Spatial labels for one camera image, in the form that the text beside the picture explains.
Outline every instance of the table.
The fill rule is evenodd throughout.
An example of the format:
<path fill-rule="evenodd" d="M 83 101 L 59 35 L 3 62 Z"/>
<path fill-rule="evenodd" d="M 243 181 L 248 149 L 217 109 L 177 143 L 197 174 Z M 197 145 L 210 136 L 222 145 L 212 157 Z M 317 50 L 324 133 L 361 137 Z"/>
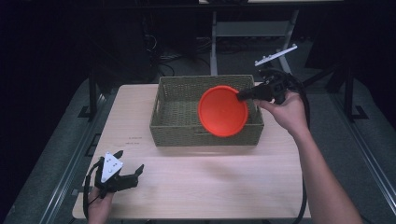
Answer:
<path fill-rule="evenodd" d="M 92 159 L 123 150 L 120 175 L 145 170 L 117 192 L 110 217 L 122 219 L 293 218 L 302 201 L 297 147 L 271 114 L 252 147 L 155 147 L 149 122 L 157 84 L 121 86 Z M 305 217 L 310 217 L 308 207 Z M 73 209 L 84 218 L 82 193 Z"/>

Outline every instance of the woven basket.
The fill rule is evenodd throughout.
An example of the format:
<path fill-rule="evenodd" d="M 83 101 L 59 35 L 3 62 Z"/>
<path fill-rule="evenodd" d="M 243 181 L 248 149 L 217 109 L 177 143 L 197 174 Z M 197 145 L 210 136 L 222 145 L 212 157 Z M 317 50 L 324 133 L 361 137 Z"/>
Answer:
<path fill-rule="evenodd" d="M 208 89 L 228 85 L 236 90 L 254 86 L 253 76 L 161 77 L 150 130 L 157 147 L 255 146 L 262 135 L 262 113 L 247 100 L 248 118 L 241 132 L 217 137 L 201 124 L 197 107 Z"/>

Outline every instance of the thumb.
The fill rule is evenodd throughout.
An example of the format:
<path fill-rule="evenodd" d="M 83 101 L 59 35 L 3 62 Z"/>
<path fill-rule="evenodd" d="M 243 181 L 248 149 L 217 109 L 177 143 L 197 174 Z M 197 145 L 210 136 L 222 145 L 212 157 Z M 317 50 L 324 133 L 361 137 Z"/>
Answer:
<path fill-rule="evenodd" d="M 253 103 L 261 108 L 264 108 L 266 110 L 268 110 L 270 113 L 272 113 L 272 111 L 274 110 L 274 108 L 276 107 L 276 105 L 274 105 L 273 103 L 270 103 L 268 101 L 259 101 L 259 100 L 254 100 Z"/>

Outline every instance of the orange plate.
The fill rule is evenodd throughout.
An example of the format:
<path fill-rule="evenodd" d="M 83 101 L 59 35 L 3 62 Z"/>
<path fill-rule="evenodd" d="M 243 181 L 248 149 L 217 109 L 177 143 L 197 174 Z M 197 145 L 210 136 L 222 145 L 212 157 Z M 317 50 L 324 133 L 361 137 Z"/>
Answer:
<path fill-rule="evenodd" d="M 236 98 L 237 90 L 217 86 L 207 90 L 198 104 L 198 116 L 204 128 L 218 137 L 239 133 L 248 120 L 247 103 Z"/>

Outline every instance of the person's left hand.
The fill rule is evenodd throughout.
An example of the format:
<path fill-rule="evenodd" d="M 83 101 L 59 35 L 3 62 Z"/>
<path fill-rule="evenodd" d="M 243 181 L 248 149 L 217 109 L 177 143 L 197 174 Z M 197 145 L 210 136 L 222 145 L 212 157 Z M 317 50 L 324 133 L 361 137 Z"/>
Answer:
<path fill-rule="evenodd" d="M 99 196 L 99 188 L 94 187 L 90 195 L 88 195 L 88 223 L 104 224 L 106 223 L 111 211 L 111 202 L 113 201 L 114 193 L 109 192 L 104 199 Z"/>

